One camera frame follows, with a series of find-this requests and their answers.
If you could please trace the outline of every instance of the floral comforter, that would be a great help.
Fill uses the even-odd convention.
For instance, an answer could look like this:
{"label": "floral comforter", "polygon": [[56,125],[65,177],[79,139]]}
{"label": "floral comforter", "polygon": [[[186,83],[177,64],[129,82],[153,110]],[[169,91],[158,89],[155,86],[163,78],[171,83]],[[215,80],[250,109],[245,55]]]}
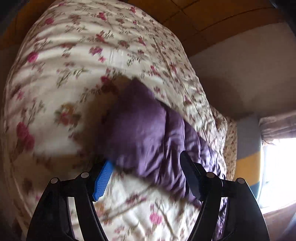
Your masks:
{"label": "floral comforter", "polygon": [[[28,32],[4,95],[5,178],[25,233],[51,178],[71,179],[91,168],[97,123],[133,77],[219,153],[226,174],[226,120],[213,116],[176,36],[119,1],[57,1]],[[95,208],[112,241],[186,240],[199,214],[185,200],[121,171],[113,172]],[[70,211],[75,236],[83,240],[72,199]]]}

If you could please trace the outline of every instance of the orange tile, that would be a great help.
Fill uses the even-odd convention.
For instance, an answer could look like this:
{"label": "orange tile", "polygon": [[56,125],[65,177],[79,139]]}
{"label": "orange tile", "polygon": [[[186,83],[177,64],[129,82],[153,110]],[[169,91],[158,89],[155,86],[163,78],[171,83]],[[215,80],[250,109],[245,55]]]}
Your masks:
{"label": "orange tile", "polygon": [[190,19],[183,12],[178,12],[165,21],[163,25],[170,29],[181,41],[197,33]]}
{"label": "orange tile", "polygon": [[160,23],[179,11],[171,0],[129,0],[128,3],[142,9]]}
{"label": "orange tile", "polygon": [[11,21],[4,34],[0,37],[0,49],[4,49],[15,44],[15,26],[16,18]]}
{"label": "orange tile", "polygon": [[198,30],[203,30],[231,16],[268,7],[268,0],[200,0],[185,8],[184,13]]}
{"label": "orange tile", "polygon": [[32,25],[55,0],[30,0],[18,13],[16,34],[21,43]]}
{"label": "orange tile", "polygon": [[193,56],[210,46],[200,33],[182,41],[182,45],[188,57]]}
{"label": "orange tile", "polygon": [[194,3],[198,0],[172,0],[176,5],[178,5],[180,8],[184,8],[188,6],[191,3]]}
{"label": "orange tile", "polygon": [[283,16],[275,8],[258,9],[216,23],[201,34],[210,44],[215,44],[244,31],[283,21]]}

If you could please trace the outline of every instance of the blue textured pad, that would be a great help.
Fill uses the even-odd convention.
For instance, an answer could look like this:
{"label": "blue textured pad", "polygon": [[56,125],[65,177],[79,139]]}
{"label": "blue textured pad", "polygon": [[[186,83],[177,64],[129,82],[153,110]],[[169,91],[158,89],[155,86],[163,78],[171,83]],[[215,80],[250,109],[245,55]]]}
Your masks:
{"label": "blue textured pad", "polygon": [[113,165],[106,161],[94,184],[93,198],[95,201],[104,195],[105,189],[113,171]]}

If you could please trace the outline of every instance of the beige wall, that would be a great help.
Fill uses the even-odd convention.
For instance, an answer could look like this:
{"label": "beige wall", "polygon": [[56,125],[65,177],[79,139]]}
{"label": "beige wall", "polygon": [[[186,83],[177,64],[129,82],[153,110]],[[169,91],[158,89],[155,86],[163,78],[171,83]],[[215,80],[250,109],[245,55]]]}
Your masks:
{"label": "beige wall", "polygon": [[296,37],[286,23],[238,34],[189,60],[210,104],[223,114],[296,108]]}

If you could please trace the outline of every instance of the round rivet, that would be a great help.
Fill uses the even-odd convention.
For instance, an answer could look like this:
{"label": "round rivet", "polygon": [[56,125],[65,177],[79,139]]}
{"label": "round rivet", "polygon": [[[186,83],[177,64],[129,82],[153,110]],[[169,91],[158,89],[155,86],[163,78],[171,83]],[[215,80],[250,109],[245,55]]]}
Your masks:
{"label": "round rivet", "polygon": [[213,172],[207,172],[207,177],[208,178],[214,178],[215,174]]}
{"label": "round rivet", "polygon": [[87,178],[88,176],[89,176],[89,173],[88,172],[81,173],[81,177],[82,178]]}
{"label": "round rivet", "polygon": [[237,179],[237,182],[240,183],[240,184],[244,184],[245,180],[240,177],[240,178]]}
{"label": "round rivet", "polygon": [[54,177],[53,179],[50,180],[50,182],[51,182],[52,184],[57,183],[57,181],[58,181],[58,179],[57,179],[56,177]]}

